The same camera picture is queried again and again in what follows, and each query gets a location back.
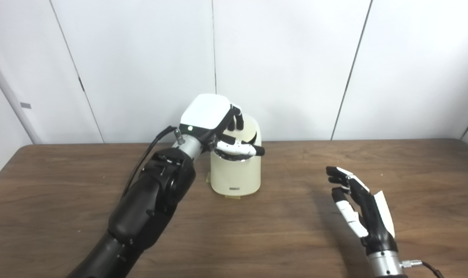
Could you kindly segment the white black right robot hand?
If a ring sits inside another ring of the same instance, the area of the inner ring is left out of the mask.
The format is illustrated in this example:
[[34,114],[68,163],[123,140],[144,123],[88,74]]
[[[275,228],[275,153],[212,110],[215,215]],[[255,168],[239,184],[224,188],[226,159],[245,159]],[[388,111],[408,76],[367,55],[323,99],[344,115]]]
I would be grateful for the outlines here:
[[328,181],[338,186],[331,195],[347,225],[361,240],[367,255],[398,252],[395,228],[382,191],[373,194],[352,172],[327,166]]

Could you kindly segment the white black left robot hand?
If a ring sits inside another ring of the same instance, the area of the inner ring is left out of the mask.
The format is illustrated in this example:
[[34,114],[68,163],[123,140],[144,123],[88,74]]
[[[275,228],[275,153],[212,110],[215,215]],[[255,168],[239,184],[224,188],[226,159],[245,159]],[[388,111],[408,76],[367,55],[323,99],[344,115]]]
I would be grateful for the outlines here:
[[221,95],[200,94],[181,116],[174,147],[192,160],[215,150],[229,155],[264,156],[262,146],[224,134],[225,130],[241,131],[244,127],[245,119],[239,106]]

